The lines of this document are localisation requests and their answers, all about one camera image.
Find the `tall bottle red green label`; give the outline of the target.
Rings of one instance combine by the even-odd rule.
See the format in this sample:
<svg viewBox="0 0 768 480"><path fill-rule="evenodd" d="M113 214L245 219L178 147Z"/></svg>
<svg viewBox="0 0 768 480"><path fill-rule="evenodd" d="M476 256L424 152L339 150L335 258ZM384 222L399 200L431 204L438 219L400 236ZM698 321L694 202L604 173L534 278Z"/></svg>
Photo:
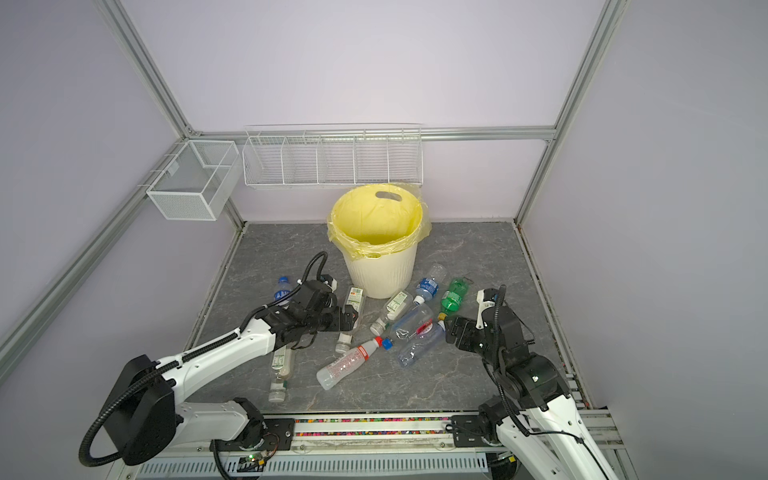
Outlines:
<svg viewBox="0 0 768 480"><path fill-rule="evenodd" d="M347 295L345 308L350 307L355 311L354 321L352 323L352 328L349 331L342 331L339 333L336 346L335 346L335 353L338 356L343 356L350 350L352 346L354 334L358 330L358 327L360 324L364 305L365 305L364 290L362 288L352 286L349 289L349 292Z"/></svg>

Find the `clear bottle white Ganten cap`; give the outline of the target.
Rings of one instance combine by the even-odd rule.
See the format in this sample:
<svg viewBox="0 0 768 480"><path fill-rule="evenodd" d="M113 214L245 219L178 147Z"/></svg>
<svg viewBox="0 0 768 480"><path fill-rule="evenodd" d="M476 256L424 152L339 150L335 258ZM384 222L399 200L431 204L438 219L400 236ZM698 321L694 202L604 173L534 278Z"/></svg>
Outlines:
<svg viewBox="0 0 768 480"><path fill-rule="evenodd" d="M433 347L445 341L445 325L443 321L432 322L415 334L400 350L397 356L402 368L412 366Z"/></svg>

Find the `clear bottle red label blue cap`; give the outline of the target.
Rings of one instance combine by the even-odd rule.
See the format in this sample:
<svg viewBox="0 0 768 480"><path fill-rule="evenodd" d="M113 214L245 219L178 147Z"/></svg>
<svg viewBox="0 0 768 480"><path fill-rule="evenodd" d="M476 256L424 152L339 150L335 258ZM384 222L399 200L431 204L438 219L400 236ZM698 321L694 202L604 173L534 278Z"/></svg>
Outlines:
<svg viewBox="0 0 768 480"><path fill-rule="evenodd" d="M410 339L422 325L431 322L434 316L434 311L429 305L417 305L391 326L388 336L378 340L379 346L389 350L394 342Z"/></svg>

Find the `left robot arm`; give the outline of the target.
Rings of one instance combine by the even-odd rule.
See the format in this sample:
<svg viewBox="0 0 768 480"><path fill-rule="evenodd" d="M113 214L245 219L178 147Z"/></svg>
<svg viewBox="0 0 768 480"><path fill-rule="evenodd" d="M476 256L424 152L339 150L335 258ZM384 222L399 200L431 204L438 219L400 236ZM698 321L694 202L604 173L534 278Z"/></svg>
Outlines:
<svg viewBox="0 0 768 480"><path fill-rule="evenodd" d="M331 278L301 282L285 297L250 312L239 327L185 352L126 363L79 446L86 467L121 460L142 464L170 446L210 441L249 450L269 434L261 411L244 397L192 403L202 387L234 368L320 332L349 332L358 312L338 302Z"/></svg>

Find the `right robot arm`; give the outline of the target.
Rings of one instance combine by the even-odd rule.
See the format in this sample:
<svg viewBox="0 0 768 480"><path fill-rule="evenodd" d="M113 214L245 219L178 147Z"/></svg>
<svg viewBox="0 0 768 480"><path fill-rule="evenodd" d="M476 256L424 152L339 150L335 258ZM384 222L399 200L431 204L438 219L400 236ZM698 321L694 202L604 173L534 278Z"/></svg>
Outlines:
<svg viewBox="0 0 768 480"><path fill-rule="evenodd" d="M483 307L476 319L445 320L446 341L479 355L498 396L480 407L483 437L503 445L535 479L615 479L588 431L571 389L533 352L512 309Z"/></svg>

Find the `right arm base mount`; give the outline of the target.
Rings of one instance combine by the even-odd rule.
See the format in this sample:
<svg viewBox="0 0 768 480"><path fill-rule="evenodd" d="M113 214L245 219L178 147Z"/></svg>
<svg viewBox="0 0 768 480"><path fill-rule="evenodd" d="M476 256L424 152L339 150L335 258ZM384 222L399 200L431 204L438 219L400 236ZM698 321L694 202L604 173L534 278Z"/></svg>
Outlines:
<svg viewBox="0 0 768 480"><path fill-rule="evenodd" d="M486 415L454 415L445 427L458 448L501 447L496 425Z"/></svg>

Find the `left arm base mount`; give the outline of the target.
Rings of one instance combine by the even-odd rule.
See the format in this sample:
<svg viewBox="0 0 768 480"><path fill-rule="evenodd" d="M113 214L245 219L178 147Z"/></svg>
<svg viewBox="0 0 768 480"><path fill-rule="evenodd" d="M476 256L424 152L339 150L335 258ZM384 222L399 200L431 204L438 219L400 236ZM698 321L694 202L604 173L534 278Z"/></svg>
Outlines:
<svg viewBox="0 0 768 480"><path fill-rule="evenodd" d="M291 448L296 421L292 417L250 421L233 440L217 440L219 452L286 451Z"/></svg>

